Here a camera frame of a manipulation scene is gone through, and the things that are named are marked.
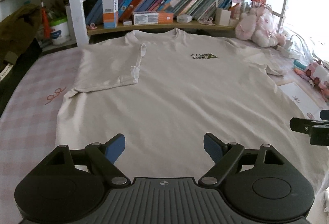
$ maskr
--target metal screw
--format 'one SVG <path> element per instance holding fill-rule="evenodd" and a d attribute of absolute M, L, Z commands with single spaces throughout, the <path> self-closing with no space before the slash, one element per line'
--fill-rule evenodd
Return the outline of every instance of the metal screw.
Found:
<path fill-rule="evenodd" d="M 112 183 L 115 185 L 123 185 L 127 183 L 127 179 L 125 177 L 115 177 L 112 179 Z"/>
<path fill-rule="evenodd" d="M 202 178 L 202 183 L 206 185 L 214 185 L 217 183 L 217 179 L 214 177 L 204 177 Z"/>

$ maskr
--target shirt logo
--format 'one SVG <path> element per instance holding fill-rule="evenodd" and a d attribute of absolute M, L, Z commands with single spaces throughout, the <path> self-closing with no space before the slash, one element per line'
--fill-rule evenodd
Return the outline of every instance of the shirt logo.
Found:
<path fill-rule="evenodd" d="M 213 55 L 212 53 L 206 53 L 206 54 L 191 54 L 193 59 L 211 59 L 211 58 L 218 58 L 216 55 Z"/>

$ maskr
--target green lid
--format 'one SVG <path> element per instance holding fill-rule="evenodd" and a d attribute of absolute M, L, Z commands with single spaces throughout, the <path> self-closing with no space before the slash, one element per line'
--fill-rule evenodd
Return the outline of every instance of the green lid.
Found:
<path fill-rule="evenodd" d="M 50 25 L 50 26 L 58 26 L 58 25 L 63 24 L 63 23 L 65 23 L 65 22 L 67 22 L 67 17 L 57 18 L 57 19 L 52 20 L 52 21 L 49 23 L 49 25 Z"/>

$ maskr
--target green book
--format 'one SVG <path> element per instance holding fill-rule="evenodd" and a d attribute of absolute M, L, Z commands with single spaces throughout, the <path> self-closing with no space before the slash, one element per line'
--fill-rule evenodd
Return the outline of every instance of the green book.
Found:
<path fill-rule="evenodd" d="M 204 0 L 198 9 L 193 12 L 194 18 L 199 19 L 199 17 L 215 2 L 216 0 Z"/>
<path fill-rule="evenodd" d="M 192 15 L 192 13 L 194 13 L 194 11 L 196 11 L 196 9 L 198 8 L 198 6 L 203 2 L 204 0 L 197 0 L 197 2 L 195 4 L 193 4 L 193 6 L 187 11 L 187 15 Z"/>
<path fill-rule="evenodd" d="M 190 0 L 181 0 L 174 8 L 174 15 L 177 15 L 177 13 L 183 8 L 183 6 L 189 2 Z"/>

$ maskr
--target brown cloth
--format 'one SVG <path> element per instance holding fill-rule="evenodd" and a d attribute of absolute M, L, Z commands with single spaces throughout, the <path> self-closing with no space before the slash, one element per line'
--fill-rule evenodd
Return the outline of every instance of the brown cloth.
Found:
<path fill-rule="evenodd" d="M 16 63 L 35 38 L 41 22 L 41 7 L 29 4 L 0 23 L 0 71 L 8 63 Z"/>

